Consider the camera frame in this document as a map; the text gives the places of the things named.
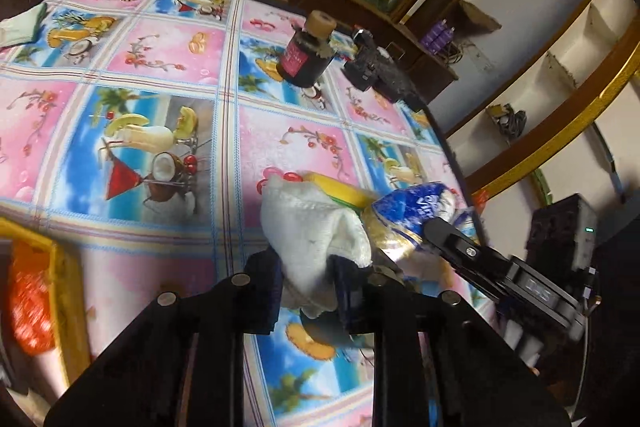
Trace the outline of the blue patterned plastic bag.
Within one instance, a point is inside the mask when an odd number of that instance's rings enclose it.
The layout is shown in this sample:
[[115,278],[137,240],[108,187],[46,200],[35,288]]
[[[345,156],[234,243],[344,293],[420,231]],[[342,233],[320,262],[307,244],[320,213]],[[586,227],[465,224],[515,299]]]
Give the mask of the blue patterned plastic bag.
[[374,249],[392,261],[411,256],[423,248],[423,225],[442,218],[469,239],[478,242],[473,213],[454,188],[428,182],[400,188],[372,202],[360,213]]

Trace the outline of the red plastic bag bundle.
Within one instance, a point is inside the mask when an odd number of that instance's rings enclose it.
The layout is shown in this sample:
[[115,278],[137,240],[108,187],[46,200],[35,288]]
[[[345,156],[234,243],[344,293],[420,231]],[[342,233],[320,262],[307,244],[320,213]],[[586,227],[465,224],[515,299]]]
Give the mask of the red plastic bag bundle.
[[55,344],[49,254],[21,239],[14,239],[11,256],[8,299],[11,331],[26,355],[42,355]]

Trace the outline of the green yellow sponge pack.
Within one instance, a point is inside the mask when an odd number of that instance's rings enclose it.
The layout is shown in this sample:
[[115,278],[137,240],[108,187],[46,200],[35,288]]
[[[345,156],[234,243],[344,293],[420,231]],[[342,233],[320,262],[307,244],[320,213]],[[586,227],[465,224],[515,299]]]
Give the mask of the green yellow sponge pack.
[[344,206],[352,207],[356,210],[364,209],[380,198],[378,194],[365,188],[353,186],[352,184],[338,181],[337,179],[316,172],[304,173],[303,179],[316,184],[326,195],[334,199],[335,202],[339,202]]

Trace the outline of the white towel cloth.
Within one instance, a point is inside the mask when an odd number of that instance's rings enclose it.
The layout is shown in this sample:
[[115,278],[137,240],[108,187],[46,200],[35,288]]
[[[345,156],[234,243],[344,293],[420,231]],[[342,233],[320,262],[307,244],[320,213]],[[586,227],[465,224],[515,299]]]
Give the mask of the white towel cloth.
[[311,182],[270,176],[262,187],[260,225],[282,261],[282,306],[311,319],[337,309],[329,257],[343,257],[359,268],[372,263],[369,237],[356,211]]

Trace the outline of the yellow cardboard box tray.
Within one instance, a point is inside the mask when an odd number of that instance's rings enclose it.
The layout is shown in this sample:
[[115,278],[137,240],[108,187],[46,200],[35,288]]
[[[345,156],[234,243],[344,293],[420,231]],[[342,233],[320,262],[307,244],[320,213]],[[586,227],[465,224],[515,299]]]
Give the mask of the yellow cardboard box tray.
[[[54,348],[31,357],[11,331],[9,269],[12,242],[21,239],[49,254],[49,293]],[[82,271],[62,246],[8,219],[1,220],[1,381],[18,401],[47,407],[80,376],[91,361]]]

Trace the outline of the purple bottles on shelf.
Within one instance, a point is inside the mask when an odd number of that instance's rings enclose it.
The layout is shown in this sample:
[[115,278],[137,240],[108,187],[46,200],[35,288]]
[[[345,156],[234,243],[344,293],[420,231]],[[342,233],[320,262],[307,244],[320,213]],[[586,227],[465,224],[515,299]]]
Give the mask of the purple bottles on shelf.
[[421,38],[420,43],[433,55],[439,54],[454,38],[454,28],[450,27],[446,20],[439,20]]

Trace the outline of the black gadget on table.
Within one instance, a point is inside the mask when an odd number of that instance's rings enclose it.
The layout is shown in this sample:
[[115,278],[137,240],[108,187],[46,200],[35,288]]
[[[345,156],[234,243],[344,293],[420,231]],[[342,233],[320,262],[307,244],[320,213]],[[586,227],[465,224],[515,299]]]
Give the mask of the black gadget on table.
[[376,45],[370,31],[357,28],[352,40],[357,52],[344,64],[343,72],[356,89],[362,92],[373,90],[392,104],[404,102],[413,112],[424,109],[425,103],[409,76],[397,66],[386,49]]

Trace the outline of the dark bottle with cork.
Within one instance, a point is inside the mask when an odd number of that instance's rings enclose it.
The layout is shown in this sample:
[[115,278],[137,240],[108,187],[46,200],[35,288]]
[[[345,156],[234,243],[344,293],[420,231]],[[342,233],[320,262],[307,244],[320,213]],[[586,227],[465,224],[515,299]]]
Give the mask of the dark bottle with cork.
[[292,24],[292,28],[294,35],[279,57],[277,71],[293,86],[311,88],[335,56],[330,39],[336,21],[325,12],[314,10],[303,25]]

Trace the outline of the white rubber glove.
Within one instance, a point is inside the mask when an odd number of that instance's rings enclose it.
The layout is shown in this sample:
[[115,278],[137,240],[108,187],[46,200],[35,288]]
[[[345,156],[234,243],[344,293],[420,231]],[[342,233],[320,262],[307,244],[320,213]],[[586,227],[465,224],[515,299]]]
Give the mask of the white rubber glove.
[[0,46],[19,46],[37,39],[40,25],[47,14],[47,3],[41,2],[31,9],[6,18],[0,23]]

